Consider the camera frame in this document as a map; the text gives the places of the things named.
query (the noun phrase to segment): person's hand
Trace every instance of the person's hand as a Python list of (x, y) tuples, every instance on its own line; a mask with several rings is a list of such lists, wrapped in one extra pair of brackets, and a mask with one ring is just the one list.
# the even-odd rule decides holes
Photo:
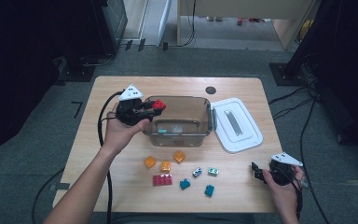
[(114, 156), (121, 152), (127, 146), (133, 136), (145, 129), (148, 119), (139, 121), (134, 126), (129, 126), (115, 119), (115, 111), (117, 104), (115, 104), (112, 111), (107, 113), (106, 132), (103, 143), (103, 149), (112, 150)]
[[(295, 173), (295, 178), (298, 181), (305, 180), (305, 175), (301, 168), (299, 168), (298, 166), (292, 166), (292, 169)], [(271, 190), (272, 199), (282, 219), (282, 222), (298, 223), (298, 219), (296, 216), (297, 195), (293, 185), (278, 185), (273, 180), (271, 173), (267, 170), (263, 170), (263, 176), (268, 184), (269, 189)], [(301, 189), (301, 186), (299, 186), (298, 181), (293, 181), (293, 183), (298, 189)]]

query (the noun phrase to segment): wire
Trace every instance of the wire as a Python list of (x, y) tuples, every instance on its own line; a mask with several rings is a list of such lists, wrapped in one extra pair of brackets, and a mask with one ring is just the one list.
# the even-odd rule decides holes
[(194, 40), (194, 44), (197, 42), (196, 37), (195, 37), (196, 30), (194, 28), (194, 15), (196, 14), (196, 2), (197, 2), (197, 0), (194, 0), (192, 22), (190, 22), (190, 18), (187, 17), (188, 24), (191, 27), (191, 36), (184, 45), (177, 45), (176, 47), (185, 47), (185, 46), (191, 44), (191, 42), (193, 42), (193, 40)]
[(304, 127), (301, 131), (301, 135), (300, 135), (300, 154), (301, 154), (301, 160), (303, 162), (303, 168), (304, 168), (304, 173), (305, 173), (305, 176), (307, 178), (307, 181), (308, 181), (308, 185), (309, 185), (309, 188), (310, 188), (310, 192), (312, 194), (312, 197), (313, 197), (313, 200), (316, 202), (316, 205), (318, 206), (318, 209), (319, 211), (321, 212), (323, 218), (324, 218), (324, 221), (325, 223), (329, 223), (329, 221), (327, 220), (327, 217), (326, 215), (324, 214), (324, 210), (322, 209), (321, 205), (319, 204), (319, 201), (318, 199), (316, 198), (316, 195), (315, 195), (315, 192), (313, 191), (313, 186), (310, 182), (310, 176), (308, 174), (308, 171), (307, 171), (307, 166), (305, 165), (305, 161), (304, 161), (304, 152), (303, 152), (303, 138), (304, 138), (304, 132), (308, 126), (308, 123), (310, 122), (310, 116), (312, 114), (312, 110), (313, 110), (313, 107), (315, 106), (315, 103), (316, 103), (316, 98), (313, 98), (313, 102), (312, 102), (312, 106), (310, 107), (310, 112), (308, 114), (308, 117), (307, 117), (307, 120), (304, 124)]
[(338, 15), (337, 15), (337, 21), (336, 21), (336, 29), (334, 31), (334, 42), (337, 41), (338, 23), (339, 23), (339, 16), (341, 15), (342, 2), (343, 2), (343, 0), (341, 0), (341, 2), (339, 3), (339, 9), (338, 9)]
[[(109, 104), (109, 102), (117, 95), (120, 95), (121, 93), (123, 93), (123, 91), (118, 91), (116, 93), (114, 93), (113, 95), (111, 95), (106, 102), (103, 105), (103, 108), (101, 109), (101, 113), (100, 116), (98, 117), (98, 123), (97, 123), (97, 128), (98, 128), (98, 138), (100, 140), (100, 145), (103, 145), (103, 112), (106, 109), (107, 105)], [(106, 211), (106, 223), (109, 224), (111, 223), (111, 217), (112, 217), (112, 201), (113, 201), (113, 196), (112, 196), (112, 177), (110, 175), (110, 170), (108, 170), (107, 175), (107, 185), (108, 185), (108, 190), (109, 190), (109, 198), (108, 198), (108, 203), (107, 203), (107, 211)]]
[(284, 95), (284, 96), (281, 96), (281, 97), (278, 97), (278, 98), (275, 98), (275, 99), (271, 100), (270, 102), (268, 102), (268, 104), (269, 104), (269, 105), (272, 105), (272, 104), (274, 104), (274, 103), (276, 103), (276, 102), (278, 102), (278, 101), (280, 101), (280, 100), (284, 100), (284, 99), (288, 98), (289, 96), (292, 96), (292, 95), (294, 95), (294, 94), (296, 94), (296, 93), (299, 93), (299, 91), (305, 90), (305, 89), (307, 89), (307, 88), (308, 88), (308, 87), (298, 88), (298, 89), (296, 89), (295, 91), (292, 91), (292, 92), (289, 93), (289, 94), (286, 94), (286, 95)]
[(310, 101), (312, 100), (312, 98), (309, 98), (305, 101), (302, 101), (301, 103), (299, 103), (298, 105), (294, 106), (294, 107), (291, 107), (291, 108), (286, 108), (286, 109), (283, 109), (281, 110), (280, 112), (276, 113), (274, 116), (272, 116), (273, 119), (279, 119), (283, 116), (285, 116), (286, 114), (292, 112), (293, 110), (303, 106), (303, 105), (306, 105), (307, 103), (309, 103)]
[(109, 57), (109, 59), (106, 60), (106, 61), (103, 62), (103, 63), (83, 63), (83, 66), (88, 67), (88, 66), (102, 66), (102, 65), (106, 65), (107, 63), (109, 63), (110, 61), (112, 61), (112, 59), (113, 59), (114, 57), (115, 57), (115, 54), (111, 54), (110, 57)]
[(101, 119), (101, 122), (104, 120), (108, 120), (108, 119), (115, 119), (115, 118), (104, 118), (104, 119)]
[(36, 208), (36, 203), (37, 203), (37, 200), (39, 199), (39, 196), (40, 194), (42, 193), (43, 189), (46, 187), (46, 185), (52, 180), (54, 179), (57, 175), (59, 175), (61, 172), (63, 172), (63, 170), (65, 169), (65, 167), (62, 167), (61, 170), (59, 170), (57, 173), (55, 173), (54, 175), (52, 175), (48, 181), (45, 182), (45, 184), (43, 184), (42, 188), (40, 188), (40, 190), (37, 192), (36, 196), (34, 197), (34, 204), (32, 205), (32, 213), (31, 213), (31, 216), (32, 216), (32, 223), (36, 223), (35, 221), (35, 217), (34, 217), (34, 210)]

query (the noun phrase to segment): red block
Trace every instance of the red block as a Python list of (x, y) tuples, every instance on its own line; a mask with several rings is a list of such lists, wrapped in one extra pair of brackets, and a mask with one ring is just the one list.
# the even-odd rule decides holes
[(172, 175), (153, 175), (153, 186), (172, 185)]
[(162, 109), (162, 110), (167, 108), (167, 106), (160, 100), (156, 100), (156, 102), (153, 103), (152, 107), (153, 109)]

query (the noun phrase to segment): white lid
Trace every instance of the white lid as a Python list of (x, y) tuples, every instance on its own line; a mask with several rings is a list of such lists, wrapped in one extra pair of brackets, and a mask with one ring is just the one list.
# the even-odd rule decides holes
[(237, 153), (263, 142), (263, 135), (240, 99), (211, 103), (211, 109), (215, 110), (215, 131), (225, 151)]

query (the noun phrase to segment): transparent plastic container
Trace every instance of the transparent plastic container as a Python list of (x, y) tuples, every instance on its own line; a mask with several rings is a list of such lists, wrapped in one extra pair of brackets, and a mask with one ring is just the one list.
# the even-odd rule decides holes
[(162, 101), (167, 108), (153, 117), (144, 130), (156, 147), (199, 147), (213, 129), (211, 104), (202, 97), (150, 96), (147, 101)]

